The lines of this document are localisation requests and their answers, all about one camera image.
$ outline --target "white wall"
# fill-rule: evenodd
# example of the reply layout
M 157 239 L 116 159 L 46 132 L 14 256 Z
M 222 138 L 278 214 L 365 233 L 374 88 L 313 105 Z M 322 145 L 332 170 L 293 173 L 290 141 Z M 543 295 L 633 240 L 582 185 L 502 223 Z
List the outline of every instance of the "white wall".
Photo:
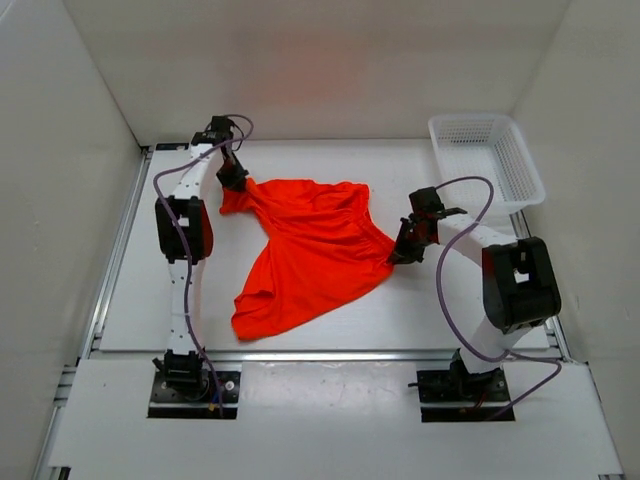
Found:
M 574 0 L 516 118 L 548 192 L 527 218 L 549 243 L 571 350 L 640 478 L 640 3 Z
M 213 113 L 258 138 L 424 137 L 510 111 L 568 0 L 65 0 L 141 144 Z
M 30 476 L 139 160 L 61 2 L 15 0 L 0 17 L 0 479 Z

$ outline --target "white platform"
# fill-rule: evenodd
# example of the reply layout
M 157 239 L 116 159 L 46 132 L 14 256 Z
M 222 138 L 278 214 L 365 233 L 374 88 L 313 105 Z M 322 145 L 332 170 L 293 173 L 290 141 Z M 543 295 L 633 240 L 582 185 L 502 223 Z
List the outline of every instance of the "white platform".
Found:
M 311 178 L 318 182 L 363 182 L 371 189 L 376 225 L 395 239 L 400 217 L 410 213 L 408 195 L 439 183 L 428 140 L 246 142 L 239 158 L 258 182 Z M 163 351 L 170 330 L 167 263 L 158 246 L 153 175 L 186 163 L 186 151 L 155 152 L 111 300 L 101 343 L 103 351 Z M 170 193 L 179 176 L 161 183 Z M 209 211 L 215 235 L 203 276 L 205 341 L 214 351 L 453 350 L 458 347 L 438 304 L 435 266 L 441 248 L 431 246 L 422 264 L 398 266 L 370 294 L 276 337 L 239 343 L 231 329 L 234 298 L 241 292 L 267 237 L 250 214 L 222 217 L 219 187 Z M 508 218 L 497 221 L 502 229 Z M 453 252 L 445 269 L 445 292 L 454 317 L 483 315 L 481 273 Z M 519 348 L 549 346 L 543 329 L 525 336 Z
M 506 365 L 512 395 L 549 366 Z M 621 473 L 587 367 L 515 407 L 516 422 L 423 424 L 411 363 L 245 363 L 234 421 L 147 419 L 154 367 L 87 360 L 50 464 L 70 480 L 597 480 Z

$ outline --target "white table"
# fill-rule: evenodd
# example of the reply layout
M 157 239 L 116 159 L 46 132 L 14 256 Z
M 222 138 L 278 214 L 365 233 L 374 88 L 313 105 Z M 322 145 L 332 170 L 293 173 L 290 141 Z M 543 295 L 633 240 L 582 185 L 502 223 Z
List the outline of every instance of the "white table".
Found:
M 239 158 L 257 182 L 311 178 L 321 183 L 349 180 L 368 184 L 372 218 L 394 240 L 400 217 L 411 211 L 409 193 L 440 182 L 428 140 L 246 142 Z M 158 247 L 151 180 L 156 173 L 186 161 L 184 150 L 153 154 L 106 319 L 100 345 L 104 352 L 160 352 L 166 348 L 170 283 L 167 262 Z M 178 178 L 163 179 L 161 187 L 166 194 Z M 435 292 L 439 246 L 426 250 L 424 263 L 397 266 L 389 280 L 348 305 L 276 337 L 238 342 L 230 323 L 233 300 L 267 237 L 251 214 L 220 216 L 217 207 L 221 199 L 222 191 L 216 184 L 207 199 L 215 207 L 209 209 L 215 247 L 203 276 L 201 310 L 209 351 L 452 351 L 458 347 Z M 493 222 L 513 233 L 508 218 Z M 480 269 L 452 252 L 444 284 L 454 318 L 477 318 L 479 322 L 483 315 Z M 521 349 L 548 346 L 541 328 L 517 345 Z

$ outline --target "cable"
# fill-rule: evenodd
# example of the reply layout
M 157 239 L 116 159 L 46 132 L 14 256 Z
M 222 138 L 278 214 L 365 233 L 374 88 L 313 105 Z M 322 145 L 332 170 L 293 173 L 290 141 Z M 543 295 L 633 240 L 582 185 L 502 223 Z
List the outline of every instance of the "cable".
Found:
M 160 189 L 160 185 L 159 185 L 159 181 L 162 177 L 165 177 L 167 175 L 171 175 L 172 173 L 178 173 L 181 172 L 183 170 L 188 170 L 190 168 L 192 168 L 193 166 L 195 166 L 196 164 L 198 164 L 199 162 L 201 162 L 202 160 L 204 160 L 205 158 L 207 158 L 209 155 L 211 155 L 213 152 L 215 152 L 216 150 L 225 147 L 227 145 L 231 145 L 232 143 L 235 142 L 241 142 L 243 140 L 246 140 L 247 138 L 249 138 L 251 136 L 251 134 L 253 133 L 253 122 L 251 121 L 251 119 L 249 117 L 246 117 L 245 115 L 240 115 L 240 114 L 231 114 L 231 115 L 226 115 L 228 117 L 236 117 L 236 118 L 242 118 L 243 120 L 247 121 L 249 123 L 249 131 L 247 132 L 246 135 L 240 137 L 240 138 L 234 138 L 231 140 L 226 140 L 224 142 L 219 143 L 218 145 L 215 145 L 213 147 L 211 147 L 210 149 L 206 150 L 205 152 L 201 153 L 198 158 L 196 158 L 195 160 L 192 160 L 188 163 L 185 163 L 184 165 L 180 166 L 180 167 L 175 167 L 175 168 L 170 168 L 168 170 L 164 170 L 160 173 L 158 173 L 155 177 L 153 177 L 153 189 L 155 190 L 156 194 L 158 195 L 158 199 L 160 200 L 160 203 L 162 204 L 162 206 L 164 207 L 164 209 L 167 211 L 167 215 L 169 215 L 169 218 L 171 219 L 171 223 L 173 224 L 173 227 L 176 229 L 177 233 L 178 233 L 178 237 L 180 238 L 180 243 L 182 243 L 182 248 L 184 248 L 184 253 L 185 253 L 185 257 L 187 259 L 187 275 L 185 277 L 185 286 L 184 286 L 184 320 L 185 323 L 187 324 L 187 330 L 189 331 L 189 336 L 191 337 L 191 340 L 193 341 L 194 346 L 196 347 L 196 350 L 198 352 L 198 355 L 205 361 L 205 363 L 207 364 L 207 366 L 209 367 L 209 369 L 211 370 L 211 375 L 213 377 L 213 382 L 215 384 L 215 390 L 214 393 L 211 397 L 211 403 L 214 403 L 214 399 L 215 399 L 215 392 L 217 391 L 221 391 L 221 387 L 220 387 L 220 379 L 218 378 L 218 373 L 216 372 L 215 368 L 213 368 L 213 363 L 211 362 L 211 360 L 209 359 L 209 356 L 207 355 L 207 352 L 205 352 L 204 348 L 202 347 L 202 345 L 200 345 L 200 342 L 198 342 L 198 339 L 196 338 L 196 334 L 193 330 L 193 325 L 191 323 L 191 313 L 189 312 L 189 289 L 190 289 L 190 284 L 191 284 L 191 276 L 193 274 L 193 256 L 191 254 L 191 249 L 189 248 L 189 242 L 187 241 L 187 237 L 185 236 L 184 232 L 182 231 L 182 227 L 180 226 L 180 223 L 178 222 L 177 217 L 175 216 L 175 214 L 173 213 L 173 210 L 171 210 L 171 206 L 169 205 L 169 202 L 167 202 L 167 200 L 164 198 L 164 194 L 162 193 L 162 190 Z M 219 403 L 219 407 L 220 407 L 220 416 L 223 416 L 223 408 L 222 408 L 222 401 L 220 401 Z
M 436 267 L 436 290 L 438 292 L 438 302 L 440 303 L 440 308 L 442 309 L 442 314 L 444 315 L 444 318 L 446 319 L 447 323 L 449 324 L 449 327 L 451 328 L 451 331 L 456 336 L 456 338 L 460 341 L 460 343 L 462 343 L 462 345 L 464 345 L 464 347 L 467 350 L 469 350 L 473 355 L 475 355 L 476 357 L 478 357 L 480 360 L 482 360 L 484 362 L 500 363 L 505 358 L 507 358 L 509 355 L 511 355 L 514 358 L 517 358 L 517 359 L 520 359 L 520 360 L 527 360 L 527 361 L 530 361 L 530 362 L 544 363 L 544 364 L 555 365 L 556 366 L 555 371 L 553 371 L 550 375 L 545 377 L 542 381 L 540 381 L 537 384 L 535 384 L 533 387 L 531 387 L 529 390 L 524 392 L 518 398 L 516 398 L 515 400 L 512 400 L 506 406 L 504 406 L 498 412 L 496 412 L 494 415 L 490 416 L 489 418 L 487 418 L 485 420 L 485 421 L 490 421 L 490 420 L 493 420 L 494 418 L 499 417 L 504 412 L 506 412 L 507 410 L 511 409 L 514 405 L 520 403 L 522 400 L 527 398 L 533 392 L 535 392 L 538 389 L 542 388 L 544 385 L 546 385 L 551 380 L 553 380 L 555 377 L 557 377 L 560 374 L 560 371 L 562 370 L 562 364 L 560 362 L 558 362 L 557 360 L 528 357 L 528 356 L 521 355 L 521 354 L 516 353 L 514 351 L 511 351 L 511 350 L 505 350 L 500 356 L 495 357 L 495 358 L 494 357 L 489 357 L 487 355 L 484 355 L 482 352 L 479 352 L 473 345 L 471 345 L 471 343 L 469 343 L 466 338 L 464 338 L 464 336 L 462 335 L 462 332 L 460 332 L 460 330 L 458 329 L 457 325 L 455 324 L 455 321 L 451 317 L 451 313 L 449 312 L 449 309 L 447 308 L 447 303 L 446 303 L 446 300 L 444 298 L 444 292 L 443 292 L 443 288 L 442 288 L 442 267 L 444 265 L 444 260 L 445 260 L 445 258 L 447 256 L 447 254 L 449 253 L 449 251 L 456 244 L 456 242 L 458 240 L 460 240 L 462 237 L 464 237 L 465 235 L 468 235 L 469 233 L 471 233 L 480 224 L 480 221 L 484 218 L 485 214 L 489 210 L 489 207 L 491 206 L 491 203 L 493 202 L 494 188 L 493 188 L 493 184 L 488 179 L 486 179 L 485 177 L 478 176 L 478 175 L 470 175 L 470 176 L 455 178 L 453 180 L 449 180 L 447 182 L 444 182 L 444 183 L 442 183 L 442 184 L 440 184 L 440 185 L 438 185 L 436 187 L 436 190 L 439 190 L 440 188 L 446 187 L 446 186 L 451 185 L 453 183 L 464 182 L 464 181 L 468 181 L 468 180 L 479 180 L 481 182 L 486 183 L 487 186 L 489 187 L 489 197 L 487 199 L 487 203 L 485 203 L 484 207 L 482 207 L 482 210 L 480 211 L 480 213 L 478 214 L 478 216 L 476 217 L 474 222 L 471 225 L 469 225 L 467 228 L 465 228 L 464 230 L 462 230 L 461 232 L 456 234 L 449 241 L 449 243 L 447 243 L 445 245 L 444 249 L 442 250 L 442 254 L 440 254 L 440 258 L 438 259 L 438 265 Z
M 529 390 L 527 390 L 526 392 L 521 394 L 519 397 L 517 397 L 515 400 L 511 400 L 507 405 L 502 407 L 496 413 L 494 413 L 490 417 L 486 418 L 484 420 L 485 422 L 490 422 L 491 420 L 500 417 L 504 412 L 506 412 L 507 410 L 511 409 L 514 405 L 520 403 L 522 400 L 527 398 L 533 392 L 535 392 L 536 390 L 539 390 L 540 388 L 544 387 L 547 383 L 549 383 L 551 380 L 553 380 L 558 375 L 560 375 L 560 371 L 562 370 L 562 363 L 560 363 L 558 360 L 552 360 L 552 359 L 548 359 L 548 358 L 527 357 L 526 355 L 521 355 L 521 354 L 516 353 L 516 352 L 514 352 L 512 350 L 508 350 L 508 353 L 510 355 L 512 355 L 514 358 L 517 358 L 519 360 L 527 360 L 529 362 L 546 363 L 548 365 L 555 365 L 556 369 L 551 374 L 549 374 L 545 378 L 543 378 L 540 382 L 536 383 Z

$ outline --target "orange shirt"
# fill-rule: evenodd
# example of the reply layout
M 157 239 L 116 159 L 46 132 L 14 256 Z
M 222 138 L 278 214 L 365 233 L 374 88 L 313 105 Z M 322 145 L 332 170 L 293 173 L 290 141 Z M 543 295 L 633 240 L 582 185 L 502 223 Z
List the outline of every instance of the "orange shirt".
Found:
M 231 323 L 238 339 L 277 335 L 361 297 L 393 271 L 394 242 L 371 221 L 369 187 L 247 180 L 221 214 L 251 210 L 269 236 Z

